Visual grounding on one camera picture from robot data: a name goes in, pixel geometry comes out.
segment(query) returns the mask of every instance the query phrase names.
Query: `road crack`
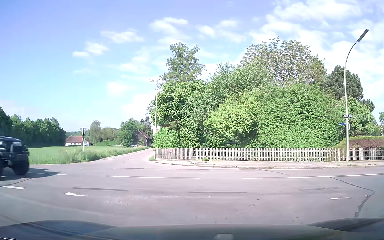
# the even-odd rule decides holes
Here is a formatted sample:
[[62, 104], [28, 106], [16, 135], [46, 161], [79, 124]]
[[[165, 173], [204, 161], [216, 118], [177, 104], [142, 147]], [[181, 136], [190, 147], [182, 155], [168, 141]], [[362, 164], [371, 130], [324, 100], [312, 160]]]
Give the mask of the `road crack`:
[[365, 189], [365, 190], [368, 190], [368, 191], [371, 191], [372, 193], [370, 195], [368, 195], [364, 200], [362, 200], [361, 204], [358, 206], [358, 211], [354, 213], [354, 217], [359, 217], [359, 214], [361, 213], [361, 210], [362, 208], [364, 207], [364, 204], [368, 201], [368, 199], [370, 199], [370, 197], [372, 197], [374, 194], [376, 194], [376, 191], [372, 190], [372, 189], [369, 189], [369, 188], [363, 188], [363, 187], [360, 187], [358, 185], [355, 185], [355, 184], [352, 184], [352, 183], [348, 183], [346, 181], [343, 181], [343, 180], [340, 180], [340, 179], [337, 179], [337, 178], [334, 178], [334, 177], [331, 177], [332, 179], [335, 179], [335, 180], [338, 180], [340, 182], [344, 182], [346, 184], [349, 184], [349, 185], [352, 185], [354, 187], [357, 187], [357, 188], [362, 188], [362, 189]]

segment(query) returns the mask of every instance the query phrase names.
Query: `blue sky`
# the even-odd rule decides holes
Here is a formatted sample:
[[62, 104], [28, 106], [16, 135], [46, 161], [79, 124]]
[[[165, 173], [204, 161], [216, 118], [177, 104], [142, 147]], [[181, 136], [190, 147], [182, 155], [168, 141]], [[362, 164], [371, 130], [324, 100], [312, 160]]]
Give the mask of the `blue sky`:
[[237, 63], [247, 46], [298, 40], [360, 76], [364, 97], [384, 108], [384, 1], [0, 0], [0, 105], [12, 115], [55, 117], [67, 131], [119, 127], [145, 117], [169, 45], [200, 47], [207, 67]]

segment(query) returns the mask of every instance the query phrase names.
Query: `road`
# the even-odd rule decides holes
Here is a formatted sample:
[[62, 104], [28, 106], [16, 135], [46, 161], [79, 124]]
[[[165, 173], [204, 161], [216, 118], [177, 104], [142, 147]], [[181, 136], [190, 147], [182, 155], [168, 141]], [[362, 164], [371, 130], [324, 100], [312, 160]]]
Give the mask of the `road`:
[[113, 226], [309, 224], [384, 217], [384, 167], [240, 170], [149, 161], [152, 150], [105, 160], [4, 170], [0, 226], [81, 220]]

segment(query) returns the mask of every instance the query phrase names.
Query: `wooden picket fence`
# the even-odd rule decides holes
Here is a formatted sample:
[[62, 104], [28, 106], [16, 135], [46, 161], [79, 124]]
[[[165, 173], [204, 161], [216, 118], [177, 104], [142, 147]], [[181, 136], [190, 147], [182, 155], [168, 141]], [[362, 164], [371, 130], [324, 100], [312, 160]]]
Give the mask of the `wooden picket fence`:
[[[156, 149], [161, 160], [230, 161], [345, 161], [343, 148], [177, 148]], [[384, 148], [359, 147], [349, 150], [349, 160], [384, 160]]]

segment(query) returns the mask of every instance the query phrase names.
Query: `bush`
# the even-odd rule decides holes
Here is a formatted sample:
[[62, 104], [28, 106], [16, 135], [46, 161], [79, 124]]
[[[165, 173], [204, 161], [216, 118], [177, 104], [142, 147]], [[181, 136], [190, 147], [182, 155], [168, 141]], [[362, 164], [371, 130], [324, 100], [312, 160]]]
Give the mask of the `bush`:
[[175, 130], [162, 128], [153, 137], [153, 147], [155, 148], [179, 148], [179, 135]]
[[118, 145], [116, 141], [103, 140], [102, 142], [93, 143], [93, 146], [113, 146]]

